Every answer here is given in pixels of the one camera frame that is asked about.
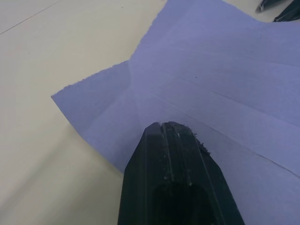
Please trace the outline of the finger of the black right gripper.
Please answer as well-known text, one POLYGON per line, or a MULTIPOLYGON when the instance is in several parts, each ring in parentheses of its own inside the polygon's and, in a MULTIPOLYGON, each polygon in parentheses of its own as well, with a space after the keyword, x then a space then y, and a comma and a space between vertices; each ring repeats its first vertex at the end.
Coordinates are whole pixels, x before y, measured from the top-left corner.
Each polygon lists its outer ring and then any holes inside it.
POLYGON ((300 4, 291 3, 285 8, 277 17, 274 18, 273 22, 290 22, 300 18, 300 4))
POLYGON ((256 7, 256 12, 263 12, 270 4, 269 0, 261 0, 261 2, 256 7))

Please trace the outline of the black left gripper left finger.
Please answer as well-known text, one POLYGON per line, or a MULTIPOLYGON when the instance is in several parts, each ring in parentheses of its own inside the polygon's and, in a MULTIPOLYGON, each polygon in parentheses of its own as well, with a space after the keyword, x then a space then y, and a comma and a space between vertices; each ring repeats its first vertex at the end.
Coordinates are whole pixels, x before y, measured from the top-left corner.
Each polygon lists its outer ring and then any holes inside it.
POLYGON ((152 123, 129 160, 122 184, 120 225, 179 225, 179 185, 173 181, 167 137, 180 130, 177 122, 152 123))

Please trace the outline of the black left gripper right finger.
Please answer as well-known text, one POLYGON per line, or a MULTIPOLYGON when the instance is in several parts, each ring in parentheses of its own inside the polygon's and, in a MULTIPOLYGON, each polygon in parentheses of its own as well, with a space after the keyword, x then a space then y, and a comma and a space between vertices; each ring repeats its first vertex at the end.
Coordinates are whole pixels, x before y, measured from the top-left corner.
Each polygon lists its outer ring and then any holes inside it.
POLYGON ((223 173, 189 127, 161 126, 170 173, 164 207, 169 225, 242 225, 223 173))

